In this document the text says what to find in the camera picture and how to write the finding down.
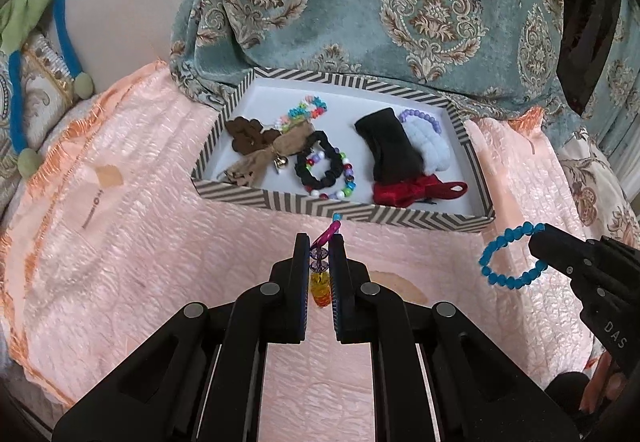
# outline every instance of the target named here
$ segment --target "red bow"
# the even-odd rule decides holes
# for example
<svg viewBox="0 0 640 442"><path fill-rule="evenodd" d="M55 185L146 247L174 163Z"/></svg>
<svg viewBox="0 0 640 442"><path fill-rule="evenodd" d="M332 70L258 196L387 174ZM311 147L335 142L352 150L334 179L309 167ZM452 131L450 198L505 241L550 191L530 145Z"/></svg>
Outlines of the red bow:
<svg viewBox="0 0 640 442"><path fill-rule="evenodd" d="M422 175L415 180L399 184L373 184L373 202L389 207L408 207L417 200L455 200L466 193L464 182L441 182L436 175Z"/></svg>

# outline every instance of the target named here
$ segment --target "pastel beaded bracelet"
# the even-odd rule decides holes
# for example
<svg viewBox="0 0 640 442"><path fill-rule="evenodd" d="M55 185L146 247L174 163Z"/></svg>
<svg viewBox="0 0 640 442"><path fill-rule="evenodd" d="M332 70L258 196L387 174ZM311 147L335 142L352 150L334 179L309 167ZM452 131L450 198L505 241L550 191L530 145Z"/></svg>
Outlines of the pastel beaded bracelet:
<svg viewBox="0 0 640 442"><path fill-rule="evenodd" d="M539 278L542 271L548 268L548 265L542 260L537 260L534 268L524 271L519 277L507 277L504 274L496 274L489 267L489 262L491 262L491 257L494 255L494 252L506 247L511 242L519 240L524 235L530 236L544 230L544 223L539 223L534 226L530 221L525 221L515 229L506 229L502 236L498 236L493 241L490 241L479 261L481 266L480 272L487 278L489 285L495 285L497 283L501 287L519 290L524 287L524 285L531 285L535 279Z"/></svg>
<svg viewBox="0 0 640 442"><path fill-rule="evenodd" d="M422 118L423 120L426 120L427 122L431 123L431 125L433 126L433 130L438 135L442 133L440 122L438 122L438 120L435 117L432 117L431 115L429 115L428 113L425 113L424 111L420 111L417 109L405 109L404 111L402 111L400 115L398 115L398 120L400 122L405 122L407 117Z"/></svg>
<svg viewBox="0 0 640 442"><path fill-rule="evenodd" d="M324 113L326 113L326 103L318 96L307 95L296 107L287 111L286 115L279 117L273 126L278 131L286 133L289 128L303 120L312 120Z"/></svg>

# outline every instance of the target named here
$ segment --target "white scrunchie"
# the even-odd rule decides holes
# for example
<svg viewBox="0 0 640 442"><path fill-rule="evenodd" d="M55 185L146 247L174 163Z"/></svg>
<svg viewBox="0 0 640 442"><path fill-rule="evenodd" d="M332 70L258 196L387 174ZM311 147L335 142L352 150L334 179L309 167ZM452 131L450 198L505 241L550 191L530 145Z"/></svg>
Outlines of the white scrunchie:
<svg viewBox="0 0 640 442"><path fill-rule="evenodd" d="M408 118L402 128L411 145L420 152L424 160L424 174L446 171L451 165L451 151L447 141L438 135L431 122L422 118Z"/></svg>

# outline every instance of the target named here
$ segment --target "teal damask fabric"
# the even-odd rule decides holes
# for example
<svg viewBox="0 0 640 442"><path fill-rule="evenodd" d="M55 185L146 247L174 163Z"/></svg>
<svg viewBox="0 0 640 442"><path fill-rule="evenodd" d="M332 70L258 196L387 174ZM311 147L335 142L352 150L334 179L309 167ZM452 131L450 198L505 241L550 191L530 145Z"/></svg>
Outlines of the teal damask fabric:
<svg viewBox="0 0 640 442"><path fill-rule="evenodd" d="M376 76L443 92L465 117L546 110L560 146L579 117L556 77L563 0L184 0L170 66L220 107L252 66Z"/></svg>
<svg viewBox="0 0 640 442"><path fill-rule="evenodd" d="M582 114L612 165L627 147L638 147L639 112L640 8L636 0L622 0L607 62Z"/></svg>

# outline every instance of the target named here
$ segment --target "pink quilted blanket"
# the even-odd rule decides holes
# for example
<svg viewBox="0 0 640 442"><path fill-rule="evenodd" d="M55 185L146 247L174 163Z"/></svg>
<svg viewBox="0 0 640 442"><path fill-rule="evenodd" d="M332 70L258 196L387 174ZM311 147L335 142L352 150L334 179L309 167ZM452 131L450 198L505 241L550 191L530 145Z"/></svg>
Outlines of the pink quilted blanket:
<svg viewBox="0 0 640 442"><path fill-rule="evenodd" d="M191 300L234 300L327 219L207 202L189 172L216 114L182 96L157 62L122 79L72 122L31 179L0 243L4 330L31 379L71 406ZM348 254L407 299L449 300L536 382L581 370L591 335L553 270L531 287L489 287L478 258L496 227L582 228L562 169L533 124L468 122L498 211L483 234L345 222ZM532 264L525 241L496 268ZM307 340L270 348L262 440L369 441L367 346L335 342L331 308L310 301Z"/></svg>

